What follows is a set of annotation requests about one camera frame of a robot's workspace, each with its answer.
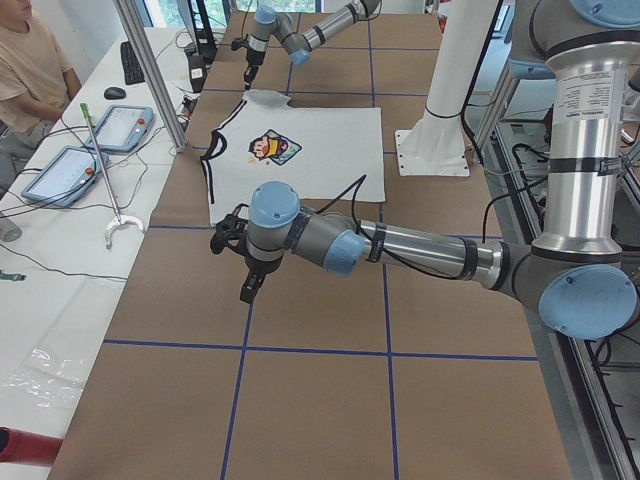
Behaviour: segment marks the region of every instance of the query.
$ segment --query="black mouse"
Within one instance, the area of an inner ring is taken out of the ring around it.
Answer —
[[[109,87],[104,91],[104,98],[107,100],[120,100],[127,96],[127,92],[120,87]]]

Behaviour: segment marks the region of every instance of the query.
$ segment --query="cartoon logo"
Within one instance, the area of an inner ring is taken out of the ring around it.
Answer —
[[[300,150],[302,150],[301,145],[270,129],[249,144],[249,153],[254,155],[250,162],[255,162],[256,159],[258,161],[270,159],[277,165],[284,165]]]

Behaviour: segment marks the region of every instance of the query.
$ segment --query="white desk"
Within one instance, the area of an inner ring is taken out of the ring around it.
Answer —
[[[187,61],[184,53],[174,45],[177,29],[148,29],[147,34],[153,51],[158,54],[160,70],[164,75],[173,105],[179,106],[184,92],[191,91]],[[89,105],[94,122],[102,116],[109,105],[151,106],[156,119],[146,142],[153,131],[163,122],[157,113],[151,93],[146,83],[125,86],[120,64],[119,38],[98,67],[92,73],[79,95],[67,108],[63,120],[69,126],[85,125],[80,110],[80,102]],[[103,97],[109,86],[120,86],[127,91],[127,98],[108,101]],[[53,130],[64,128],[61,122]],[[86,130],[78,135],[83,140],[88,137]],[[65,145],[78,145],[71,133],[49,137],[33,156],[27,168],[42,168]],[[148,164],[148,171],[141,186],[124,213],[134,215],[145,224],[160,196],[169,174],[174,148],[166,130],[161,130],[151,143],[140,151],[140,157]],[[111,163],[123,156],[111,156]],[[120,205],[126,204],[144,171],[143,163],[131,157],[122,166],[109,170],[113,189]],[[20,175],[11,191],[18,194],[32,179],[32,174]],[[110,205],[102,178],[75,204],[84,207],[93,204]],[[5,211],[20,205],[10,194],[0,201],[0,210]],[[107,224],[114,218],[112,209],[95,207],[86,210],[42,209],[12,220],[22,229],[22,237],[3,245],[27,254],[50,268],[66,272],[86,272],[95,275],[126,277],[133,265],[144,234],[135,226],[118,229],[112,236],[113,247],[105,248],[104,233]],[[0,426],[32,431],[44,435],[64,437],[74,408],[43,408],[37,406],[35,396],[28,395],[6,383],[12,372],[28,358],[32,349],[47,335],[49,341],[55,336],[63,338],[58,351],[61,359],[84,358],[84,369],[88,371],[100,347],[104,332],[111,320],[122,289],[123,281],[93,279],[87,277],[66,277],[48,272],[25,258],[0,249],[0,269],[7,273],[22,273],[27,276],[23,282],[0,282],[0,322],[3,334],[0,336]],[[0,478],[4,480],[44,479],[48,468],[12,464],[0,464]]]

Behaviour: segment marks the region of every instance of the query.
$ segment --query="tablet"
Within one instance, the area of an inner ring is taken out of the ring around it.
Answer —
[[[93,184],[102,170],[86,148],[65,147],[29,182],[21,195],[29,200],[67,207],[78,200]],[[102,154],[107,165],[109,156]]]
[[[153,123],[150,107],[111,105],[96,125],[100,148],[109,153],[128,153],[140,143]],[[91,139],[85,142],[92,148]]]

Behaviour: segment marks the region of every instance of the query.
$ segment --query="black keyboard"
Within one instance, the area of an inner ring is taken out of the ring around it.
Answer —
[[[120,59],[122,60],[122,70],[124,70],[124,83],[126,85],[143,83],[144,72],[136,53],[133,51],[131,42],[126,41],[120,44]]]

